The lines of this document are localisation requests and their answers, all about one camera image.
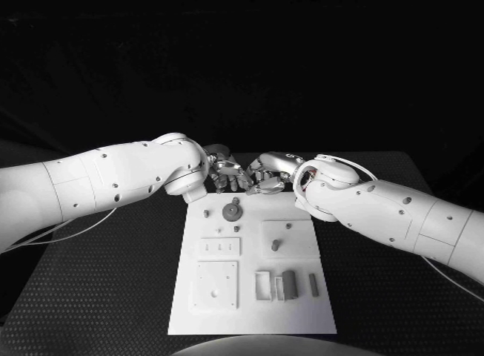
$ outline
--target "dark wall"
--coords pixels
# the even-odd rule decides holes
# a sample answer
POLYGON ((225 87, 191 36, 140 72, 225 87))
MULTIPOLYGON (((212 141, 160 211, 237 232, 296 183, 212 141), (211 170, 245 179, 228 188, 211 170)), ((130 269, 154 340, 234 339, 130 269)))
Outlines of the dark wall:
POLYGON ((0 16, 0 138, 405 151, 484 210, 484 19, 355 4, 0 16))

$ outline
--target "black table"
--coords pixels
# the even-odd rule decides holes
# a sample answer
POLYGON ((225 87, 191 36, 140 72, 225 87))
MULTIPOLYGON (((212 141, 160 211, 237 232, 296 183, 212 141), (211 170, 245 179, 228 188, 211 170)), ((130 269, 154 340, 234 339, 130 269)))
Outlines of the black table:
MULTIPOLYGON (((324 154, 430 193, 407 154, 324 154)), ((244 167, 257 156, 235 155, 244 167)), ((121 207, 90 232, 49 245, 6 321, 0 355, 169 355, 225 337, 167 336, 186 208, 183 198, 160 190, 121 207)), ((55 238, 104 216, 81 218, 55 238)), ((378 244, 337 222, 313 220, 337 335, 303 336, 385 355, 484 355, 484 304, 417 255, 378 244)), ((445 270, 484 296, 470 278, 445 270)))

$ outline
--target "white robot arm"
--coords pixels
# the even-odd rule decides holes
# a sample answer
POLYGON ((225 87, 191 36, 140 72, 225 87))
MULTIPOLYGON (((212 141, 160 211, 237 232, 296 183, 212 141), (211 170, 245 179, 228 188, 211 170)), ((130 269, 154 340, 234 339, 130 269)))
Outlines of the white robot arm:
POLYGON ((191 203, 206 195, 209 173, 219 193, 227 177, 251 186, 227 147, 209 148, 212 152, 182 133, 169 133, 153 141, 0 168, 0 253, 32 232, 146 199, 162 186, 191 203))
POLYGON ((293 183, 296 207, 375 241, 444 263, 484 285, 484 213, 384 180, 362 182, 356 170, 332 156, 304 161, 270 152, 247 173, 251 194, 276 194, 293 183))

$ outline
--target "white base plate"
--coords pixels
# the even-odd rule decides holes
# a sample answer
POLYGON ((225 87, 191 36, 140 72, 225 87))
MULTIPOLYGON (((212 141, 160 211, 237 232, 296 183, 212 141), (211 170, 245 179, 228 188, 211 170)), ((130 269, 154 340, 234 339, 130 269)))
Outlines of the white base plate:
POLYGON ((261 254, 263 221, 281 220, 284 224, 293 224, 297 220, 312 219, 309 213, 296 208, 294 202, 294 193, 254 196, 224 193, 209 194, 189 204, 167 330, 170 335, 336 334, 320 258, 268 259, 261 254), (239 198, 244 214, 238 222, 228 222, 222 218, 222 208, 234 197, 239 198), (224 237, 239 237, 239 257, 228 257, 229 261, 238 261, 238 308, 203 310, 193 305, 196 265, 218 259, 201 257, 198 243, 201 238, 224 237), (299 298, 283 302, 276 299, 274 278, 288 269, 296 272, 299 298), (271 302, 255 299, 257 271, 271 272, 271 302), (312 296, 312 273, 317 278, 319 297, 312 296))

